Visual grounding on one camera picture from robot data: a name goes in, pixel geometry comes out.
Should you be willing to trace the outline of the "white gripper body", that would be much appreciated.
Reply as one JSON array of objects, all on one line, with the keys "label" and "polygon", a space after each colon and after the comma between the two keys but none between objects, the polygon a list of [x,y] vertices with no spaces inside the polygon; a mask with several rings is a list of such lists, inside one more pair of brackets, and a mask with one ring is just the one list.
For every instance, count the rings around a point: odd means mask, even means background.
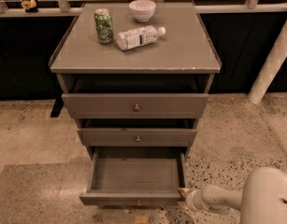
[{"label": "white gripper body", "polygon": [[198,212],[208,209],[208,205],[203,200],[201,189],[189,189],[185,201],[191,211]]}]

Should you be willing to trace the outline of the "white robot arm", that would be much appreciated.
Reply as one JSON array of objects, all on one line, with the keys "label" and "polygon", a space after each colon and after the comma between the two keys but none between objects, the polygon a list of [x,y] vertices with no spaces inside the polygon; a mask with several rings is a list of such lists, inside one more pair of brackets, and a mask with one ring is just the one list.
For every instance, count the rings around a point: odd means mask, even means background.
[{"label": "white robot arm", "polygon": [[240,212],[240,224],[287,224],[287,174],[261,167],[250,173],[242,191],[207,185],[202,189],[178,188],[179,205],[192,212]]}]

